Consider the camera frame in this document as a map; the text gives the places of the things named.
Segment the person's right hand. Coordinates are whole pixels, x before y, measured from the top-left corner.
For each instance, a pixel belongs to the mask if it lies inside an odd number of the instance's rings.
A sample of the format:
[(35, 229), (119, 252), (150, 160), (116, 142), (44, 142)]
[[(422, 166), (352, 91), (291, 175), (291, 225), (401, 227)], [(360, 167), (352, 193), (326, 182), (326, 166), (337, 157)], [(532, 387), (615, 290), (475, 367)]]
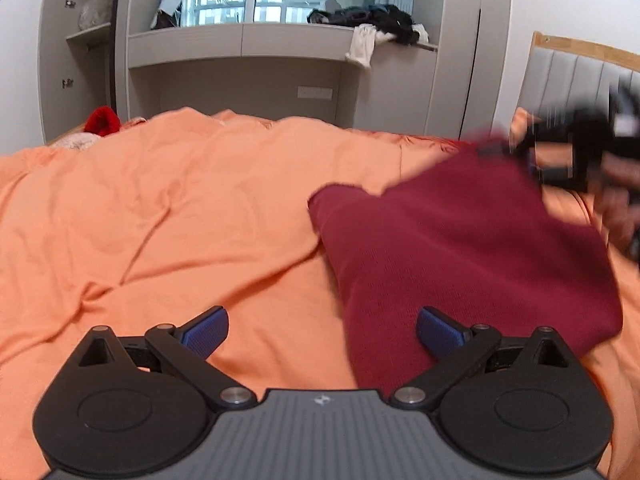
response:
[(593, 185), (594, 209), (608, 231), (608, 242), (630, 261), (639, 262), (639, 162), (610, 153), (602, 156), (600, 178)]

